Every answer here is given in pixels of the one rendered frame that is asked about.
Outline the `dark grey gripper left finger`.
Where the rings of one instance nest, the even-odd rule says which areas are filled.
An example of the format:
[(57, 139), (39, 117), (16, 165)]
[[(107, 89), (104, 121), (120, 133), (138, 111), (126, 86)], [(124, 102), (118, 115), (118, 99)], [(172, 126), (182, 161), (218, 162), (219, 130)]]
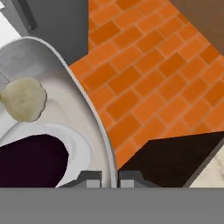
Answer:
[(72, 180), (61, 188), (101, 188), (102, 173), (100, 171), (82, 171), (76, 180)]

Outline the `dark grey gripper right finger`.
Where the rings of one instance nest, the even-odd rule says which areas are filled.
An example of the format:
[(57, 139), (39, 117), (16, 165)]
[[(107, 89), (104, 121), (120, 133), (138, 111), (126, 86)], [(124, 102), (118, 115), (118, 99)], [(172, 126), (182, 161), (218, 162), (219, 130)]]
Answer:
[(119, 171), (121, 188), (158, 188), (158, 185), (144, 179), (140, 171)]

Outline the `white vegetable container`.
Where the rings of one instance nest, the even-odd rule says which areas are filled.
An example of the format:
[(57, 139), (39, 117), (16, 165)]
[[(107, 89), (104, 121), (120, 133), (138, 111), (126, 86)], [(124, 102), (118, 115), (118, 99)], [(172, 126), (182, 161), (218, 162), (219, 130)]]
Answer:
[(98, 171), (102, 187), (116, 188), (115, 153), (102, 119), (64, 59), (40, 38), (23, 37), (0, 47), (0, 89), (27, 76), (45, 89), (45, 109), (35, 122), (18, 122), (0, 103), (0, 147), (47, 134), (61, 141), (69, 153), (57, 186), (76, 180), (83, 171)]

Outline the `dark purple eggplant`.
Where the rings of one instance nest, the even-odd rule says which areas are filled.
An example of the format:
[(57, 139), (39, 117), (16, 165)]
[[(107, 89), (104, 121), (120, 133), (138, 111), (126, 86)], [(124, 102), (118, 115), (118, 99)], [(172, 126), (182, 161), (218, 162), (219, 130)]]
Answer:
[(52, 187), (63, 178), (65, 145), (49, 135), (28, 136), (0, 147), (0, 187)]

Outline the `pale garlic bulb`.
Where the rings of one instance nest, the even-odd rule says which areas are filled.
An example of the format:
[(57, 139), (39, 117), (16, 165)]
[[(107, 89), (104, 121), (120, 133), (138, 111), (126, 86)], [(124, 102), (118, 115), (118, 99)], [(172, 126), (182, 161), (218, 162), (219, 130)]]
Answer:
[(12, 118), (31, 123), (39, 119), (45, 109), (47, 93), (32, 77), (24, 77), (10, 82), (0, 92), (0, 102)]

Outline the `grey freezer door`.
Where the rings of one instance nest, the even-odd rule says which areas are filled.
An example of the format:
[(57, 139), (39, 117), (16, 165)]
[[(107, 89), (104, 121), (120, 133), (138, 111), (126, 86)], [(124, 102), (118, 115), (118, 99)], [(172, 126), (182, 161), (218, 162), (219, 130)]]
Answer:
[(11, 0), (0, 12), (20, 36), (43, 39), (68, 65), (88, 54), (88, 0), (28, 0), (38, 28), (28, 32)]

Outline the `dark brown counter cabinet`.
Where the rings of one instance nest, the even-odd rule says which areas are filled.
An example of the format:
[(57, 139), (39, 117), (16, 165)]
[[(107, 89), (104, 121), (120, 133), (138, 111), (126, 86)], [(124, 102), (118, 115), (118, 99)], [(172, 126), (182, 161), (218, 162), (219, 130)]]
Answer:
[(224, 131), (149, 140), (120, 169), (159, 187), (189, 187), (224, 146)]

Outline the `brown wooden cupboard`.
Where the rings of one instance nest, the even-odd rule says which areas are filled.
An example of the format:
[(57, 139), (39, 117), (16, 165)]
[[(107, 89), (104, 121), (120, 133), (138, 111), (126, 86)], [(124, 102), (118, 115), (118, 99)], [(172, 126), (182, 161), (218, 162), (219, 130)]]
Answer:
[(170, 0), (224, 56), (224, 0)]

